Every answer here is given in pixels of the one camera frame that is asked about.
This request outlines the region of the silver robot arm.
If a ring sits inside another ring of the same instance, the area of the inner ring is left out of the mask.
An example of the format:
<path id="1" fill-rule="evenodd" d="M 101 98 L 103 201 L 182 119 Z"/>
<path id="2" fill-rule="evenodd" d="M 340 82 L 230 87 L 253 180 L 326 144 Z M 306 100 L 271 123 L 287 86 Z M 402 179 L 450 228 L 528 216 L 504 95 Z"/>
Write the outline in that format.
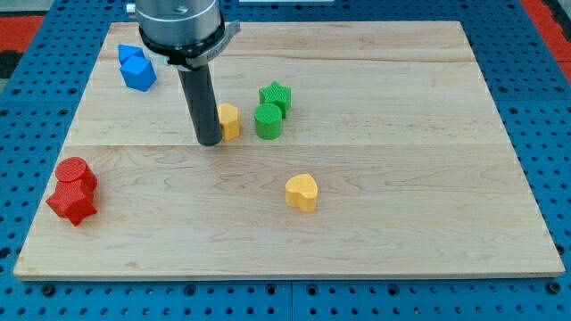
<path id="1" fill-rule="evenodd" d="M 218 57 L 241 31 L 225 22 L 219 0 L 135 0 L 126 5 L 143 44 L 180 70 L 197 70 Z"/>

